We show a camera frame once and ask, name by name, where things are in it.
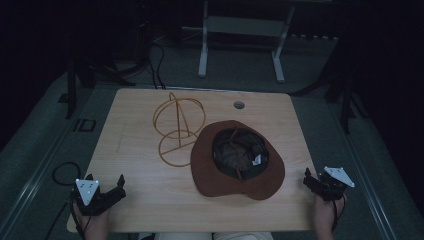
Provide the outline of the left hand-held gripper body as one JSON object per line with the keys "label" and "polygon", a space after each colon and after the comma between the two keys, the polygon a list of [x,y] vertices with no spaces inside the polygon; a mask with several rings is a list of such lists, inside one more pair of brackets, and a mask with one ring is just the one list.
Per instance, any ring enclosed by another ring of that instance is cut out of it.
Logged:
{"label": "left hand-held gripper body", "polygon": [[98,180],[89,181],[77,179],[75,181],[74,199],[83,216],[98,216],[110,209],[121,199],[114,196],[115,188],[106,193],[100,192]]}

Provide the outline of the person's right hand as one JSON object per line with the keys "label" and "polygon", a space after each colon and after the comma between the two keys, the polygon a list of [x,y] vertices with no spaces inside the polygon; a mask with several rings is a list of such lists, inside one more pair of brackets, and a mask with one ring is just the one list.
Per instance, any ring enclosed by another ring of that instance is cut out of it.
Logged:
{"label": "person's right hand", "polygon": [[340,200],[324,201],[314,195],[313,226],[318,240],[333,240],[333,231],[346,205],[346,196]]}

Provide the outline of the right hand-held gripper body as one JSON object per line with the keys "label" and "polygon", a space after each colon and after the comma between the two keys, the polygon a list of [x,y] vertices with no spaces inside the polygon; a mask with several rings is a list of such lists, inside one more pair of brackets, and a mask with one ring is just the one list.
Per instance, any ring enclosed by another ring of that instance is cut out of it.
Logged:
{"label": "right hand-held gripper body", "polygon": [[343,167],[325,166],[324,172],[330,175],[330,179],[328,182],[321,182],[318,179],[315,192],[324,201],[340,200],[347,187],[355,187],[355,183]]}

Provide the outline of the dark metal stand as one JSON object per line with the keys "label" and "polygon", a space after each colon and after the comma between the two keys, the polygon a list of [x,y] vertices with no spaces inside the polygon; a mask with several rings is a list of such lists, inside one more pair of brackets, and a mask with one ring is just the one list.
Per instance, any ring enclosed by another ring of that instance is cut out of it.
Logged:
{"label": "dark metal stand", "polygon": [[106,78],[123,86],[134,86],[134,83],[124,79],[124,76],[136,73],[142,68],[142,65],[136,64],[133,67],[124,70],[112,70],[106,66],[95,63],[92,59],[76,58],[71,59],[67,65],[67,93],[62,94],[59,102],[67,104],[66,118],[70,119],[77,107],[77,88],[76,79],[87,88],[95,86],[95,80],[92,73],[98,73]]}
{"label": "dark metal stand", "polygon": [[324,85],[329,88],[324,94],[327,103],[335,103],[342,99],[340,124],[345,134],[350,134],[349,119],[354,117],[351,103],[356,104],[353,97],[354,80],[356,71],[353,68],[345,67],[340,70],[323,70],[318,80],[312,84],[290,93],[290,96],[301,97]]}

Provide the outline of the brown brimmed hat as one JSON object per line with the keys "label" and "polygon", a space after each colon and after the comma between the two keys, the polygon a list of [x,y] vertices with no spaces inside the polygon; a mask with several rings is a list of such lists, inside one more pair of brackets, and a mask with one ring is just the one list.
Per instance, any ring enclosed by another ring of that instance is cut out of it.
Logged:
{"label": "brown brimmed hat", "polygon": [[245,194],[264,200],[285,178],[284,162],[270,142],[235,120],[207,125],[193,146],[190,164],[198,191],[208,197]]}

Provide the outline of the white metal stand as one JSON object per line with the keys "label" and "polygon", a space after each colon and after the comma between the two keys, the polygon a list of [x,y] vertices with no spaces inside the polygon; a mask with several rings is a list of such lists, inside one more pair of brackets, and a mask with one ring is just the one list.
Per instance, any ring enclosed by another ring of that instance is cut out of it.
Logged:
{"label": "white metal stand", "polygon": [[209,1],[203,0],[202,46],[199,59],[198,76],[205,77],[207,73],[209,33],[253,35],[276,37],[279,39],[277,47],[271,52],[271,58],[276,81],[278,83],[283,83],[285,81],[285,76],[283,73],[280,55],[288,36],[288,30],[295,12],[295,7],[290,7],[287,12],[286,19],[284,21],[280,21],[210,15],[208,12],[208,6]]}

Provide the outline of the black rectangular floor bracket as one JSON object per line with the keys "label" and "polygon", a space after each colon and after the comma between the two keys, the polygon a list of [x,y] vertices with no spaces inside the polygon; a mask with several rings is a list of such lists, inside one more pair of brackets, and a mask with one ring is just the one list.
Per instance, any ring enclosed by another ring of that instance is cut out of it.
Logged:
{"label": "black rectangular floor bracket", "polygon": [[73,132],[93,132],[96,124],[96,120],[78,119],[73,127]]}

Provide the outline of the gold wire hat stand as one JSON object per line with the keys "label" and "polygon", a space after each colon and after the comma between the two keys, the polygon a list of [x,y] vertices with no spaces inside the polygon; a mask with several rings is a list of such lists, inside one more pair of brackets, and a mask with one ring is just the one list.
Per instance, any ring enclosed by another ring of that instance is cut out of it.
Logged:
{"label": "gold wire hat stand", "polygon": [[177,97],[173,92],[160,104],[152,117],[154,130],[160,135],[159,158],[172,167],[186,167],[189,160],[179,159],[180,154],[192,147],[206,124],[203,104],[190,97]]}

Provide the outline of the person's left hand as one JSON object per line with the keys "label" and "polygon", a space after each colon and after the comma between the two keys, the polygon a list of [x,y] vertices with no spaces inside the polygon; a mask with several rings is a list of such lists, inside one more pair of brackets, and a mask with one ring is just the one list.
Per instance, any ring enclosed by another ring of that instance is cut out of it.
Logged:
{"label": "person's left hand", "polygon": [[98,216],[83,216],[76,203],[73,204],[76,222],[81,227],[84,240],[108,240],[110,210]]}

